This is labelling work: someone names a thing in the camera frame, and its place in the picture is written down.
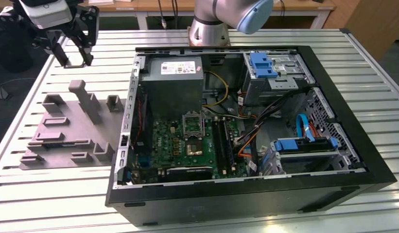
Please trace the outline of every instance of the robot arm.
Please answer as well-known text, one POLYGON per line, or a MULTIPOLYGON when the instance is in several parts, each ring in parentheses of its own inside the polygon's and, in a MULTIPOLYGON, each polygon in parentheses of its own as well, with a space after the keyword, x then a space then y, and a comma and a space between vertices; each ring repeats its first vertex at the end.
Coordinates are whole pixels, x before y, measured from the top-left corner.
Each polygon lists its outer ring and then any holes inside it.
POLYGON ((228 45, 228 24, 239 32, 255 33, 264 25, 274 0, 196 0, 190 29, 192 46, 228 45))
POLYGON ((0 13, 0 21, 14 37, 27 39, 34 47, 42 47, 54 54, 64 67, 72 67, 60 44, 56 31, 62 31, 79 48, 83 57, 82 66, 91 65, 92 46, 96 43, 99 27, 99 9, 95 6, 79 6, 83 0, 11 0, 12 6, 0 13), (78 21, 88 28, 86 35, 78 21))

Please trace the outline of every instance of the gray plastic base plate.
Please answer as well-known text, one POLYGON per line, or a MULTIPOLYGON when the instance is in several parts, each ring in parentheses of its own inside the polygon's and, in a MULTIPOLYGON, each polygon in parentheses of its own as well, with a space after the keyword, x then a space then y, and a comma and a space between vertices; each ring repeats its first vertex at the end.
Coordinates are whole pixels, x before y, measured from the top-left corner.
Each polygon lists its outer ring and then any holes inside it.
POLYGON ((110 112, 106 100, 98 102, 102 123, 96 125, 84 113, 79 101, 58 104, 60 113, 44 113, 28 144, 30 150, 20 160, 22 170, 111 165, 112 155, 118 150, 123 111, 110 112))

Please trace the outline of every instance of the aluminum slat table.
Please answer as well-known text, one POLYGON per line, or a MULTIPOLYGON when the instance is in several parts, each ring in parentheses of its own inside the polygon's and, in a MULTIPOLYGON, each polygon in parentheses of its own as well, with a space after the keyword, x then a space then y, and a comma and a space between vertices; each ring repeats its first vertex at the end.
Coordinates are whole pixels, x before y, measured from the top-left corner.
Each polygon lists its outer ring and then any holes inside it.
MULTIPOLYGON (((399 231, 399 87, 352 35, 339 30, 230 32, 232 45, 310 45, 343 94, 370 138, 396 175, 398 183, 344 202, 326 212, 231 219, 190 225, 135 228, 104 206, 110 167, 23 171, 19 159, 42 120, 46 94, 68 93, 83 79, 98 99, 127 96, 135 47, 187 46, 187 31, 104 31, 94 47, 94 65, 64 69, 54 56, 0 144, 0 232, 118 233, 162 232, 375 232, 399 231)), ((78 49, 63 41, 68 55, 78 49)))

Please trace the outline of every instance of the chip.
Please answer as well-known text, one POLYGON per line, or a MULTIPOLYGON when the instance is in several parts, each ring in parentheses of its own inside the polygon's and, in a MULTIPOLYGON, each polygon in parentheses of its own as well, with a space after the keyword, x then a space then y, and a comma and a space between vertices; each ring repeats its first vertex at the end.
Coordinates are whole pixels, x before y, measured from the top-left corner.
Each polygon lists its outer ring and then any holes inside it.
POLYGON ((188 140, 186 142, 187 156, 203 155, 202 140, 188 140))

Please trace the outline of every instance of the gray plastic peg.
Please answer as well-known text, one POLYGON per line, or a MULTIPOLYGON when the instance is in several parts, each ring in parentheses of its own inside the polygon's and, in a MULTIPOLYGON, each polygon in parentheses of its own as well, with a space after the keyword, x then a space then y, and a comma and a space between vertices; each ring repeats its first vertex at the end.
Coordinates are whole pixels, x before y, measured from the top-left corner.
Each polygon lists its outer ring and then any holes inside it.
POLYGON ((98 125, 102 123, 102 117, 98 113, 98 106, 94 104, 91 97, 86 91, 86 82, 83 80, 72 80, 68 87, 80 102, 80 106, 87 113, 91 122, 98 125))

